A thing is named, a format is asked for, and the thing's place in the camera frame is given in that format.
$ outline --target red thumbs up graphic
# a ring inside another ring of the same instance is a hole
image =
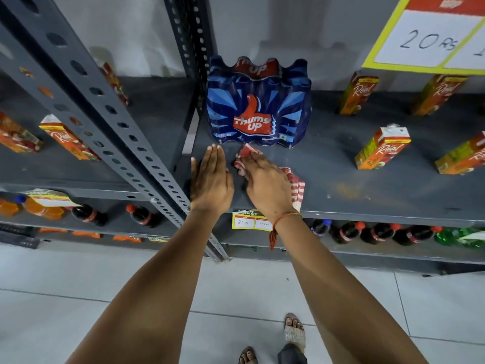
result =
[[[258,99],[247,95],[247,107],[241,116],[234,116],[233,128],[247,135],[272,135],[273,120],[267,113],[256,112]]]

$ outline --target bracelet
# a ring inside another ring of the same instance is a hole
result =
[[[288,213],[285,213],[285,214],[282,214],[280,217],[278,217],[275,221],[275,223],[273,224],[273,229],[271,230],[270,232],[270,250],[274,251],[275,250],[275,245],[276,245],[276,235],[277,235],[277,232],[276,232],[276,224],[279,222],[279,220],[285,218],[286,216],[290,216],[292,214],[298,214],[300,217],[301,217],[301,214],[298,213],[298,212],[288,212]]]

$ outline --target person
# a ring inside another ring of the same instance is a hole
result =
[[[291,256],[332,361],[427,363],[399,324],[306,226],[292,207],[291,186],[282,171],[261,154],[242,161],[247,195]],[[234,194],[221,146],[208,147],[200,166],[192,158],[191,167],[191,211],[184,224],[126,283],[67,364],[179,362],[204,249]],[[306,363],[303,325],[289,315],[284,328],[288,344],[278,355],[280,364]],[[246,363],[257,363],[250,347],[239,357],[239,364]]]

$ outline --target hand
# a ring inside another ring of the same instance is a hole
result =
[[[191,158],[191,167],[191,211],[210,212],[217,216],[227,212],[234,195],[234,181],[226,167],[222,147],[215,144],[207,147],[200,168],[194,157]]]
[[[286,175],[264,155],[251,152],[251,158],[241,158],[246,166],[247,195],[254,206],[271,223],[287,212],[296,212],[292,203],[292,186]]]

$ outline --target forearm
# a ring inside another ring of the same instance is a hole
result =
[[[426,363],[411,339],[298,215],[276,225],[315,320],[360,362]]]
[[[116,295],[69,364],[178,361],[204,249],[218,219],[191,212],[183,226]],[[169,356],[164,352],[170,348]]]

